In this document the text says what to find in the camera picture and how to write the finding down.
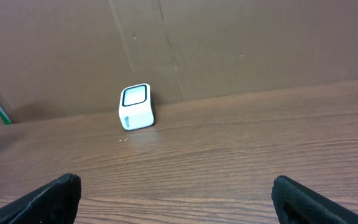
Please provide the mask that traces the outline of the white barcode scanner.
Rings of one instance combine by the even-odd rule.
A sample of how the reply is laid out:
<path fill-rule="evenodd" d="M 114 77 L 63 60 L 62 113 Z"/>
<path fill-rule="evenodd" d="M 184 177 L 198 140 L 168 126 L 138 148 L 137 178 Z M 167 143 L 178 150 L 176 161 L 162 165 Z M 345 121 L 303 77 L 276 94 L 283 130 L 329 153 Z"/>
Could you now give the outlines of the white barcode scanner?
<path fill-rule="evenodd" d="M 122 90 L 119 119 L 126 131 L 147 128 L 155 122 L 154 103 L 150 85 L 141 83 Z"/>

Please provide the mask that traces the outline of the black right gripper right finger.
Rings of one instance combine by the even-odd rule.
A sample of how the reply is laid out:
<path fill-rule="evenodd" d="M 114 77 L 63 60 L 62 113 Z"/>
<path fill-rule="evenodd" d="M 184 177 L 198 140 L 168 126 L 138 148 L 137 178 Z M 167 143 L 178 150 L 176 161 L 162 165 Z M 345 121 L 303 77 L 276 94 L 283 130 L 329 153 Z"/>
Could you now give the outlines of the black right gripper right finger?
<path fill-rule="evenodd" d="M 284 175 L 271 198 L 281 224 L 358 224 L 358 214 Z"/>

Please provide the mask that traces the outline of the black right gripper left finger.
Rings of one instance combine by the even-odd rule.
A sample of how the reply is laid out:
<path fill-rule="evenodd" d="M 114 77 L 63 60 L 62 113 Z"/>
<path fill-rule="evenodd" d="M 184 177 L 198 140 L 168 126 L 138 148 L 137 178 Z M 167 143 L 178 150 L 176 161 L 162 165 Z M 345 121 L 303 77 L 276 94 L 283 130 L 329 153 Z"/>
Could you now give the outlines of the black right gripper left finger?
<path fill-rule="evenodd" d="M 0 208 L 0 224 L 73 224 L 80 198 L 80 177 L 67 173 Z"/>

